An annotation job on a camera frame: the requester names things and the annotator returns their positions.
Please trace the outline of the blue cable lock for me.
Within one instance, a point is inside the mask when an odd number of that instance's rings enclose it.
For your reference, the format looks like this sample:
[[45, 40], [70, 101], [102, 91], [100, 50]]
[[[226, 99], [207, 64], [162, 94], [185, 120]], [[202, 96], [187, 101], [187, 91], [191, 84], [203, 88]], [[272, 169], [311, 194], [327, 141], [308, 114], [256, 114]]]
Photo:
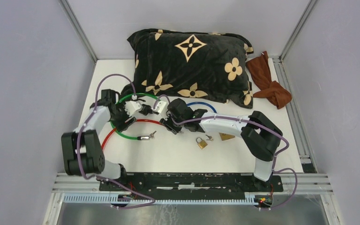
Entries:
[[214, 106], [212, 106], [211, 104], [206, 103], [206, 102], [191, 102], [191, 103], [187, 103], [186, 105], [187, 105], [187, 106], [191, 106], [191, 105], [204, 105], [204, 106], [209, 107], [214, 113], [217, 113], [217, 111], [216, 111], [216, 109], [214, 108]]

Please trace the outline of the red cable lock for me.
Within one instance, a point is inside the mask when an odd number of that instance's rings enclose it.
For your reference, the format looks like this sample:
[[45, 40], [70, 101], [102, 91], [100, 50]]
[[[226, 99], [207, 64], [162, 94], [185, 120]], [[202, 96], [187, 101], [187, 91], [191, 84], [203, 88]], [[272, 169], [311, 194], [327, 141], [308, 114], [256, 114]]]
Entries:
[[[129, 125], [133, 125], [134, 123], [137, 123], [137, 119], [136, 119], [134, 122], [129, 123]], [[104, 150], [106, 144], [108, 143], [109, 139], [111, 138], [111, 136], [112, 136], [114, 133], [116, 133], [116, 132], [114, 131], [114, 129], [112, 129], [112, 130], [108, 133], [108, 135], [105, 137], [105, 139], [103, 140], [103, 143], [102, 143], [102, 145], [101, 145], [101, 146], [102, 146], [102, 150]]]

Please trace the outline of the small silver keys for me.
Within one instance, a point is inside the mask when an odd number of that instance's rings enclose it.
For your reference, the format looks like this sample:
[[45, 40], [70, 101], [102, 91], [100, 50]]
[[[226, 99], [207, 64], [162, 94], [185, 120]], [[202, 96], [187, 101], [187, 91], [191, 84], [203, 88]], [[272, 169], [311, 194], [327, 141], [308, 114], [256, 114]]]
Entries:
[[141, 135], [141, 136], [138, 136], [137, 137], [137, 140], [139, 141], [147, 141], [147, 140], [150, 140], [150, 139], [154, 139], [154, 135], [155, 135], [156, 131], [148, 134], [148, 135]]

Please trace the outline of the small brass padlock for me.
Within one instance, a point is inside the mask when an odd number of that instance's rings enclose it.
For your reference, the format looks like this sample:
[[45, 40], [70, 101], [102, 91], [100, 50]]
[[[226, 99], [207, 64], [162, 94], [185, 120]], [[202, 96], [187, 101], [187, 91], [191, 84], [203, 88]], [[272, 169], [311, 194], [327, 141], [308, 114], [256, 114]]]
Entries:
[[201, 137], [197, 137], [195, 141], [200, 149], [204, 149], [208, 145]]

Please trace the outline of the large brass padlock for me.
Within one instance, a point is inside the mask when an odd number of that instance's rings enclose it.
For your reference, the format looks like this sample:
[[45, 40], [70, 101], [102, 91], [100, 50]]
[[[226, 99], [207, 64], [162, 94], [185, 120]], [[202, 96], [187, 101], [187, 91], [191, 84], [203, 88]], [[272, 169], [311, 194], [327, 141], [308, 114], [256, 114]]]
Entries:
[[219, 133], [221, 141], [227, 141], [236, 138], [234, 135], [225, 134], [225, 133]]

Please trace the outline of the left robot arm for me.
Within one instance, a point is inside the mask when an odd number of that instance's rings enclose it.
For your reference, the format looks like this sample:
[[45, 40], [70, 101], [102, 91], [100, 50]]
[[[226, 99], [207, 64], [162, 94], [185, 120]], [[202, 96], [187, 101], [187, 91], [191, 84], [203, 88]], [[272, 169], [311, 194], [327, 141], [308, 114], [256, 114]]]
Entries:
[[136, 99], [137, 96], [133, 95], [131, 101], [118, 102], [114, 90], [101, 91], [101, 98], [96, 98], [90, 106], [85, 121], [61, 137], [64, 168], [68, 175], [111, 179], [111, 185], [118, 191], [128, 187], [129, 179], [123, 175], [124, 167], [105, 159], [99, 133], [108, 122], [119, 131], [135, 123], [134, 114], [142, 109]]

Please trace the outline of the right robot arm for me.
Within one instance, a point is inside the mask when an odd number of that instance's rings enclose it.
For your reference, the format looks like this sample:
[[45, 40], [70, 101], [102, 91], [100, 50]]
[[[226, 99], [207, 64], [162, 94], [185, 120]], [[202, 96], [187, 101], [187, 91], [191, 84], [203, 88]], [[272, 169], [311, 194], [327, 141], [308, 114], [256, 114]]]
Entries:
[[283, 132], [260, 111], [249, 116], [231, 116], [204, 109], [192, 110], [180, 98], [171, 102], [156, 100], [153, 112], [162, 117], [161, 123], [172, 133], [182, 128], [198, 133], [222, 133], [239, 137], [255, 157], [252, 186], [264, 191], [271, 185], [276, 150], [281, 141], [288, 144]]

